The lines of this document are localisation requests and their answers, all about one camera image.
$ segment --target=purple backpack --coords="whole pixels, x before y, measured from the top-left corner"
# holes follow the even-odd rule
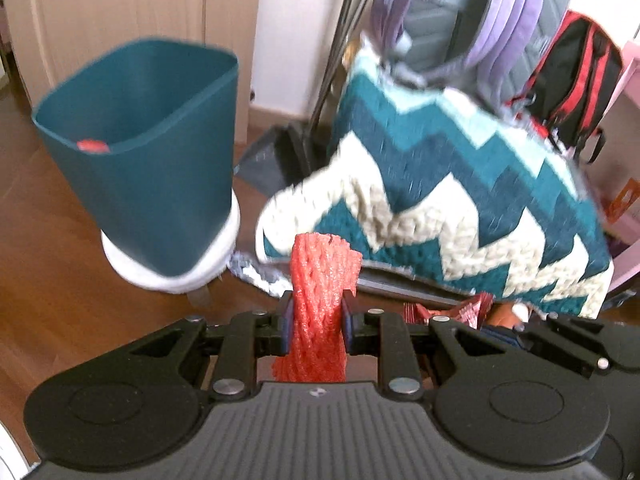
[[[569,0],[374,0],[372,28],[400,82],[450,84],[493,108],[519,95]]]

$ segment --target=chevron pillow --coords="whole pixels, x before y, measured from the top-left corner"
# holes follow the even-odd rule
[[[378,262],[462,290],[596,317],[613,264],[593,203],[564,159],[463,93],[395,86],[360,51],[333,129],[329,165],[272,197],[263,262],[296,234],[348,240]]]

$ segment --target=trash can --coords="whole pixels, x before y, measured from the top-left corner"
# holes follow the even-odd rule
[[[188,272],[229,216],[237,81],[232,53],[139,40],[84,67],[33,113],[100,229],[162,276]]]

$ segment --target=white wall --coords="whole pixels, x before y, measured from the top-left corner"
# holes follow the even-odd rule
[[[260,0],[252,86],[255,105],[307,115],[316,98],[342,0]],[[620,45],[640,24],[640,0],[572,0]]]

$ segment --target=red mesh fruit sleeve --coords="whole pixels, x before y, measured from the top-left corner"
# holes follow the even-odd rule
[[[339,383],[347,355],[340,330],[340,302],[346,289],[356,293],[362,255],[335,235],[296,236],[291,251],[293,340],[289,354],[276,358],[278,381]]]

